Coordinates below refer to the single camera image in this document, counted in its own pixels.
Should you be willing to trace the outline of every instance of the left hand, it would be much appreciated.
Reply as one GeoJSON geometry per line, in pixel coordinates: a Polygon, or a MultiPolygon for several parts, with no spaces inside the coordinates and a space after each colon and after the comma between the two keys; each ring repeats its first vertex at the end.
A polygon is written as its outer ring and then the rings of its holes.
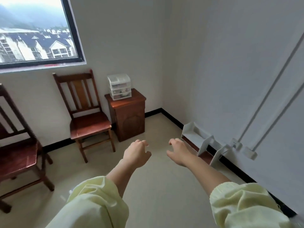
{"type": "Polygon", "coordinates": [[[146,152],[146,140],[136,140],[125,150],[123,160],[127,161],[134,169],[142,167],[151,157],[151,152],[146,152]]]}

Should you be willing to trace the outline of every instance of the chair seat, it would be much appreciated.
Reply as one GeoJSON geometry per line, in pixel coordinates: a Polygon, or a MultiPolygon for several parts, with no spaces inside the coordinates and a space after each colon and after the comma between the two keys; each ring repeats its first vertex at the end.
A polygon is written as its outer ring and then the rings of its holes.
{"type": "Polygon", "coordinates": [[[37,163],[37,143],[0,151],[0,181],[13,177],[37,163]]]}
{"type": "Polygon", "coordinates": [[[74,118],[70,123],[71,139],[98,134],[111,127],[111,122],[104,112],[74,118]]]}

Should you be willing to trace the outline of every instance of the light yellow shirt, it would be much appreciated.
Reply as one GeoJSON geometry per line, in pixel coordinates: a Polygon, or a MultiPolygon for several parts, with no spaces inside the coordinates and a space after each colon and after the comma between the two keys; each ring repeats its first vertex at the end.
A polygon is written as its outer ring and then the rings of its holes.
{"type": "MultiPolygon", "coordinates": [[[[225,182],[210,195],[216,224],[226,228],[289,228],[289,219],[280,211],[267,190],[256,183],[225,182]]],[[[67,204],[47,228],[124,228],[129,208],[116,185],[104,176],[76,186],[67,204]]]]}

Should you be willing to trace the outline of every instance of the chair backrest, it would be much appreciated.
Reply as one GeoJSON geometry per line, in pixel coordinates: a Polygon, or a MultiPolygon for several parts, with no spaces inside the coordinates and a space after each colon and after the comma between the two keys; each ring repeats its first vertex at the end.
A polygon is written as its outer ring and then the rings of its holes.
{"type": "Polygon", "coordinates": [[[9,93],[6,91],[5,87],[2,84],[0,84],[0,98],[1,97],[4,97],[6,103],[9,105],[10,109],[12,110],[16,118],[19,120],[20,124],[23,126],[23,129],[18,130],[16,128],[11,118],[8,116],[7,112],[5,112],[0,105],[0,115],[2,116],[2,120],[0,120],[0,140],[23,133],[28,133],[31,138],[36,139],[36,136],[24,120],[23,116],[21,115],[13,100],[11,99],[9,93]]]}
{"type": "Polygon", "coordinates": [[[96,108],[99,108],[100,111],[102,111],[92,70],[90,70],[89,73],[80,73],[80,74],[72,74],[65,76],[58,76],[54,73],[53,76],[55,78],[59,91],[62,95],[63,101],[72,119],[74,118],[73,116],[74,113],[96,109],[96,108]],[[94,92],[97,99],[97,105],[93,104],[92,96],[88,85],[89,79],[91,79],[93,83],[94,92]],[[63,88],[61,85],[62,83],[67,84],[73,102],[75,104],[76,110],[71,110],[71,107],[66,99],[66,95],[63,92],[63,88]]]}

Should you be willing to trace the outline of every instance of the hand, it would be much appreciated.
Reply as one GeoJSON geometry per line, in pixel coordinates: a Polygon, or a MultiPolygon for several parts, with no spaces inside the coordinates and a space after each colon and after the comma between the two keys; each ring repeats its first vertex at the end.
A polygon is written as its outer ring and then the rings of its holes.
{"type": "Polygon", "coordinates": [[[185,143],[179,138],[171,138],[169,141],[169,145],[172,145],[173,152],[167,150],[167,156],[177,165],[185,166],[185,160],[193,155],[192,153],[190,153],[185,143]]]}
{"type": "Polygon", "coordinates": [[[151,157],[151,152],[146,152],[146,140],[136,140],[125,150],[123,160],[127,161],[134,169],[142,167],[151,157]]]}

